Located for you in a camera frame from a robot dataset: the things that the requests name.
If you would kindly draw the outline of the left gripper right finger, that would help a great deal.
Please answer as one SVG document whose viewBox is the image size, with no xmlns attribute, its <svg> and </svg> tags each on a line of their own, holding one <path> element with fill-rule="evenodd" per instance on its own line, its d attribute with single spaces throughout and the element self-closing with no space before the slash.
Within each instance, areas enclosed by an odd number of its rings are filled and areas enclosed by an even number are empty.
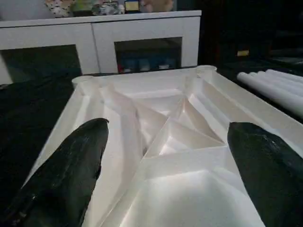
<svg viewBox="0 0 303 227">
<path fill-rule="evenodd" d="M 303 225 L 303 159 L 282 138 L 231 122 L 228 145 L 245 189 L 267 227 Z"/>
</svg>

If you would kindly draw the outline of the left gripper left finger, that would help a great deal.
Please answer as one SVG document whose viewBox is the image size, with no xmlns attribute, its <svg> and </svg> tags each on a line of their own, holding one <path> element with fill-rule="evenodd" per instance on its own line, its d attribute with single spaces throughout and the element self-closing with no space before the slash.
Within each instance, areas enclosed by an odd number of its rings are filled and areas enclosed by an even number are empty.
<svg viewBox="0 0 303 227">
<path fill-rule="evenodd" d="M 80 227 L 101 173 L 109 121 L 95 118 L 66 137 L 0 217 L 2 227 Z"/>
</svg>

